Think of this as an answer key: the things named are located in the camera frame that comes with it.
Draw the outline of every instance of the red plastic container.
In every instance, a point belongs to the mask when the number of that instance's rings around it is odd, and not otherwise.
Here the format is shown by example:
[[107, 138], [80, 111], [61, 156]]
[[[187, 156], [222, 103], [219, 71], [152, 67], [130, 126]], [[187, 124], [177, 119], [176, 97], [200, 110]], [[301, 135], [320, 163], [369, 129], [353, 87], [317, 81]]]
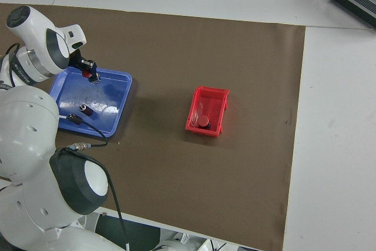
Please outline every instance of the red plastic container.
[[229, 92], [228, 89], [199, 86], [193, 94], [186, 129], [218, 137], [222, 132], [222, 118]]

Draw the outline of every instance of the white table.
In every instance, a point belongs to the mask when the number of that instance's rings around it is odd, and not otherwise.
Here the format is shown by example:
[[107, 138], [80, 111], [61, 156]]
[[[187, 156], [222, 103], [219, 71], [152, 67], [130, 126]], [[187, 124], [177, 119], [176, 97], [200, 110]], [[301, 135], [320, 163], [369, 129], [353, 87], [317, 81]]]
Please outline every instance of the white table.
[[376, 33], [357, 18], [329, 0], [0, 2], [307, 26], [284, 250], [374, 250]]

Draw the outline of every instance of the blue plastic tray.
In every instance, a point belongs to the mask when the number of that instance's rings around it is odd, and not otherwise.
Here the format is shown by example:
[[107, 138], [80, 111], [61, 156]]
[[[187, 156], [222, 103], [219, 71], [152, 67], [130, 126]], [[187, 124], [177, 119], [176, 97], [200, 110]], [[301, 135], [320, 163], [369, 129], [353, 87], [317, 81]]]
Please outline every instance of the blue plastic tray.
[[[74, 113], [85, 122], [99, 129], [106, 137], [112, 136], [125, 106], [132, 77], [128, 73], [97, 69], [102, 82], [96, 85], [82, 77], [81, 71], [68, 67], [59, 75], [49, 91], [58, 104], [59, 113], [68, 116]], [[80, 112], [78, 107], [86, 104], [93, 109], [91, 116]], [[76, 125], [66, 119], [59, 120], [59, 128], [100, 136], [84, 124]]]

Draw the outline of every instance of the brown mat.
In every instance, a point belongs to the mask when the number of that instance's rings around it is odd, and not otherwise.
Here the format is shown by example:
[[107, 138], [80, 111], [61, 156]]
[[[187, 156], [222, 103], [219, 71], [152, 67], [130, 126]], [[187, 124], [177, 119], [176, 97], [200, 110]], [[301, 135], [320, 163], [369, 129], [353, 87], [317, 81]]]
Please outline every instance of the brown mat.
[[[0, 5], [4, 51], [20, 41], [5, 27], [15, 7]], [[303, 26], [34, 7], [56, 26], [81, 25], [84, 57], [133, 76], [110, 144], [85, 152], [109, 169], [123, 212], [282, 250]], [[218, 138], [184, 129], [200, 85], [230, 90]], [[56, 145], [84, 140], [59, 130]], [[111, 197], [105, 206], [115, 208]]]

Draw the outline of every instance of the cable connector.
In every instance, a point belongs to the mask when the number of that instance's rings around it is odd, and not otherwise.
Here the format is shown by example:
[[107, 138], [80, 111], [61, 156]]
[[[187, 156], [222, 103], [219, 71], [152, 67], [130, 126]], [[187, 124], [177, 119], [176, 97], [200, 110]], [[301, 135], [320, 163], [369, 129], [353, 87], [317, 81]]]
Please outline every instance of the cable connector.
[[79, 117], [79, 116], [77, 116], [73, 113], [69, 114], [69, 116], [67, 116], [66, 119], [75, 123], [76, 125], [80, 125], [83, 121], [81, 117]]
[[83, 143], [83, 142], [74, 143], [74, 144], [67, 146], [67, 148], [69, 148], [73, 151], [82, 151], [82, 150], [85, 150], [85, 149], [90, 148], [90, 147], [92, 147], [92, 145], [90, 143]]

